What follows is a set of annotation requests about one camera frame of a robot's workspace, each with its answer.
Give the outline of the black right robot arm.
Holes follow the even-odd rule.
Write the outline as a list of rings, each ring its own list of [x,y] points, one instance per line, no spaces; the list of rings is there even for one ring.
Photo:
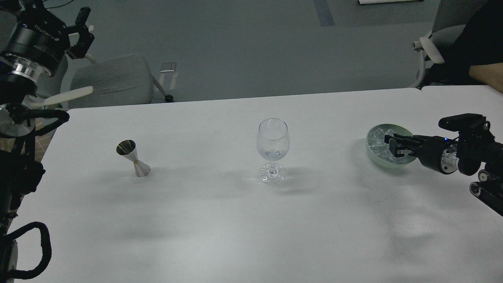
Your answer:
[[[490,132],[490,122],[481,114],[453,115],[439,120],[438,126],[458,133],[455,139],[441,136],[386,135],[393,156],[413,156],[426,168],[444,175],[455,171],[477,175],[469,190],[473,196],[503,213],[503,145]]]

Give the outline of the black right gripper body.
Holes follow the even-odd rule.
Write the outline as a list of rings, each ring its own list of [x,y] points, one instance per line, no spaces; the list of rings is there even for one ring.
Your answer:
[[[426,168],[444,175],[458,170],[458,141],[441,136],[419,136],[420,145],[415,150],[415,157]]]

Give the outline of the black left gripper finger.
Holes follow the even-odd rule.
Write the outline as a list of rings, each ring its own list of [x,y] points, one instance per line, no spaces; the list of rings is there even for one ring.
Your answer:
[[[44,3],[44,0],[11,0],[10,13],[16,16],[17,23],[48,24],[48,11]]]
[[[71,59],[83,59],[95,39],[95,36],[90,32],[90,27],[86,25],[90,11],[91,9],[89,7],[82,7],[74,24],[65,27],[65,32],[68,36],[74,34],[78,35],[77,43],[65,50]]]

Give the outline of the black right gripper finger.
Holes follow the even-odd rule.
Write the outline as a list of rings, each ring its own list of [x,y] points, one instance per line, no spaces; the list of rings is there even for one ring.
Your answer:
[[[390,143],[389,150],[392,155],[396,158],[403,158],[405,156],[410,156],[411,158],[416,158],[417,153],[420,151],[420,145],[405,145],[400,143]]]
[[[384,143],[391,144],[395,140],[397,144],[405,147],[419,147],[426,141],[426,136],[402,136],[400,134],[385,135]]]

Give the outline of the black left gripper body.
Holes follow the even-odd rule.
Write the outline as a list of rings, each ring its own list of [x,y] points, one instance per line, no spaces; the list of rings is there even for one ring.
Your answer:
[[[53,14],[20,14],[1,56],[11,62],[34,62],[48,76],[54,76],[68,48],[65,28],[65,23]]]

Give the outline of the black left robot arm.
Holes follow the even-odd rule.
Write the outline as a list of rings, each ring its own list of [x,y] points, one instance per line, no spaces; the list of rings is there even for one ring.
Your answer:
[[[89,95],[91,86],[53,95],[42,102],[37,95],[40,77],[52,77],[64,58],[83,59],[94,35],[86,22],[89,7],[82,7],[73,25],[67,25],[43,0],[2,0],[1,11],[16,16],[10,36],[1,45],[1,138],[13,141],[1,150],[1,282],[32,279],[49,265],[52,256],[47,226],[31,222],[9,232],[25,195],[35,192],[45,169],[35,158],[35,141],[68,122],[64,110],[50,106]],[[18,270],[17,240],[25,233],[40,232],[41,260],[31,270]]]

